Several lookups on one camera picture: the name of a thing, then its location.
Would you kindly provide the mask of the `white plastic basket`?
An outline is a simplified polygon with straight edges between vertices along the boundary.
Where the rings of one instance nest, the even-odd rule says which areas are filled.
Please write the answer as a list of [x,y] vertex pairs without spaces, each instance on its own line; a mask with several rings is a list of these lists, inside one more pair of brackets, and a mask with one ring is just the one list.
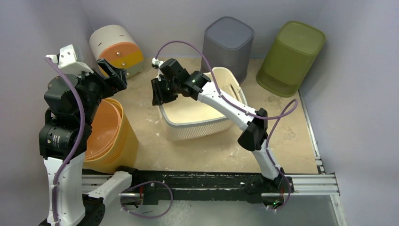
[[[213,73],[222,91],[247,104],[244,92],[229,69],[214,67]],[[170,141],[213,135],[235,125],[216,109],[182,95],[173,102],[160,105],[158,110],[165,136]]]

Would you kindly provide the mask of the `orange plastic basin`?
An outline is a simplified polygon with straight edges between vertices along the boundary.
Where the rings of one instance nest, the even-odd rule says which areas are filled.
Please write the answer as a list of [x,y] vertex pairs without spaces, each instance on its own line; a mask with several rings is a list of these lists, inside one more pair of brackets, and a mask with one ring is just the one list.
[[121,125],[121,114],[107,100],[101,101],[92,123],[92,133],[87,140],[85,160],[105,155],[113,145]]

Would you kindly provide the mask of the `grey plastic basket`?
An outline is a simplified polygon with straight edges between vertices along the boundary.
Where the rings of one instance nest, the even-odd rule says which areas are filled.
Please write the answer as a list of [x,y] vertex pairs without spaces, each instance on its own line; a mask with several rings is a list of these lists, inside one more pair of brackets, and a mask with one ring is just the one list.
[[254,36],[255,32],[249,25],[224,16],[205,30],[202,53],[211,68],[229,69],[241,84],[247,77]]

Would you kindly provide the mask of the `green plastic basket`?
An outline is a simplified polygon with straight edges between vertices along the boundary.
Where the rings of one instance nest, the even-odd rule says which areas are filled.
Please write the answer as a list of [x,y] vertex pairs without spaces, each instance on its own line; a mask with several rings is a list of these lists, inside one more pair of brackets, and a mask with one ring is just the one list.
[[325,42],[319,29],[299,21],[286,22],[256,75],[257,83],[279,97],[292,97]]

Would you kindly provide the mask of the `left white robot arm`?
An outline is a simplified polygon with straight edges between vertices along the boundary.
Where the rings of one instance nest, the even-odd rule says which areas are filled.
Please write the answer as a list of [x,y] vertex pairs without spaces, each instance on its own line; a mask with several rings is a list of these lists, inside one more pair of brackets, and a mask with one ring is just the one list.
[[126,70],[105,59],[97,64],[110,75],[93,70],[60,72],[44,95],[48,109],[39,132],[39,149],[47,170],[50,207],[44,226],[97,226],[107,206],[127,190],[140,188],[136,169],[119,166],[113,176],[96,190],[82,192],[82,167],[92,122],[104,98],[127,88]]

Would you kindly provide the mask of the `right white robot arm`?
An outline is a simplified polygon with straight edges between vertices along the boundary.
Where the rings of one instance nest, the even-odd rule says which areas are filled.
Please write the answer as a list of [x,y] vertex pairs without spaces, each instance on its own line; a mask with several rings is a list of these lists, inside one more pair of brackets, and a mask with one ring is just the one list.
[[249,107],[219,89],[216,79],[204,73],[188,73],[176,59],[160,61],[152,59],[152,67],[158,75],[152,79],[153,105],[163,105],[175,101],[179,94],[207,104],[233,121],[242,133],[238,143],[250,151],[260,166],[265,188],[277,191],[284,183],[289,183],[284,172],[271,154],[267,133],[267,111]]

